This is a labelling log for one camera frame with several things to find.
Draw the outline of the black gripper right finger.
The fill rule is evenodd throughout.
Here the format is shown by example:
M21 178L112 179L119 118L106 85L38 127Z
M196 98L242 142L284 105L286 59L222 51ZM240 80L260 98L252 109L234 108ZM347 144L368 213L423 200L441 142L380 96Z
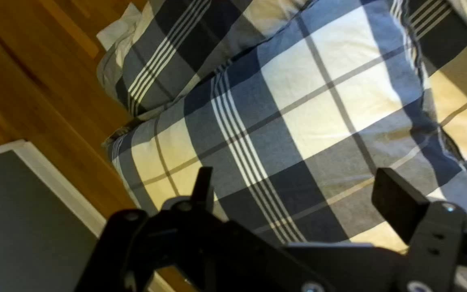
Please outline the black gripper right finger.
M401 241L409 244L430 200L393 169L378 169L372 204Z

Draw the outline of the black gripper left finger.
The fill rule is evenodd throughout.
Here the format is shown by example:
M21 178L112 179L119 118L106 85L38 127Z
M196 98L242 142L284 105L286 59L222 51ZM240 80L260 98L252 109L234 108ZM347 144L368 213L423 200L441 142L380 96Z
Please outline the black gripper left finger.
M195 182L195 189L192 194L192 207L193 208L211 208L213 207L213 169L201 168Z

